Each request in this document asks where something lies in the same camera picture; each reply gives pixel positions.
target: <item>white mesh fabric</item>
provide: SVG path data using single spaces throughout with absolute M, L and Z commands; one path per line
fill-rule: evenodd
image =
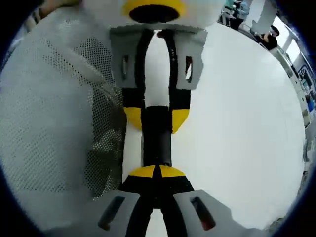
M 40 21 L 0 75 L 1 167 L 41 230 L 118 188 L 125 125 L 108 32 L 79 8 Z

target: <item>white surface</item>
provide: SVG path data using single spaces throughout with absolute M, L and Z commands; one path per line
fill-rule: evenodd
M 135 24 L 123 16 L 122 7 L 127 0 L 83 0 L 83 7 L 103 26 L 125 26 Z M 172 21 L 173 24 L 205 28 L 218 20 L 225 0 L 182 0 L 187 6 L 184 17 Z
M 172 136 L 173 166 L 186 173 L 195 189 L 205 189 L 228 206 L 237 222 L 262 229 L 287 213 L 301 182 L 300 103 L 283 67 L 268 51 L 225 26 L 214 24 L 208 31 L 190 115 Z M 153 50 L 160 46 L 158 40 L 151 42 L 146 64 L 155 74 L 147 75 L 146 83 L 158 83 L 168 71 L 165 52 Z M 156 89 L 147 87 L 147 100 Z M 129 124 L 124 179 L 140 165 L 140 144 L 141 132 Z M 158 211 L 149 230 L 147 236 L 166 236 Z

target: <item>white tabletop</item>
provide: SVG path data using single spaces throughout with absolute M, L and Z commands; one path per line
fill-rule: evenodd
M 173 167 L 232 210 L 247 228 L 283 217 L 301 182 L 300 104 L 280 63 L 246 36 L 214 24 L 192 92 L 190 115 L 172 136 Z M 146 104 L 168 104 L 168 52 L 154 38 L 146 58 Z M 123 178 L 140 166 L 141 132 L 128 124 Z M 166 236 L 155 211 L 147 236 Z

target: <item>white wall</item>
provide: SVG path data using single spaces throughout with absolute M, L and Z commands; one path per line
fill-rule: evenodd
M 292 36 L 290 37 L 290 32 L 286 25 L 282 22 L 279 17 L 276 17 L 273 25 L 278 28 L 280 35 L 277 38 L 277 44 L 286 51 L 292 42 Z
M 270 25 L 272 25 L 276 16 L 277 9 L 269 0 L 252 0 L 246 24 L 253 27 L 254 31 L 263 34 L 270 29 Z
M 287 55 L 291 59 L 291 62 L 295 62 L 298 56 L 300 56 L 300 48 L 298 47 L 294 39 L 291 40 L 289 47 L 286 50 Z
M 254 0 L 244 0 L 244 1 L 248 3 L 248 6 L 250 6 Z

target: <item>person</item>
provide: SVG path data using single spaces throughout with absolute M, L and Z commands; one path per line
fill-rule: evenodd
M 275 26 L 271 26 L 269 32 L 261 35 L 255 35 L 258 43 L 261 43 L 267 50 L 272 50 L 277 47 L 277 37 L 280 32 Z
M 248 4 L 244 0 L 235 0 L 233 4 L 233 17 L 230 18 L 231 28 L 238 30 L 239 26 L 249 15 Z
M 234 5 L 234 0 L 226 0 L 225 8 L 231 10 L 233 8 L 233 5 Z
M 313 111 L 313 109 L 314 109 L 313 99 L 311 98 L 310 95 L 306 95 L 305 99 L 306 99 L 306 103 L 307 103 L 309 112 Z

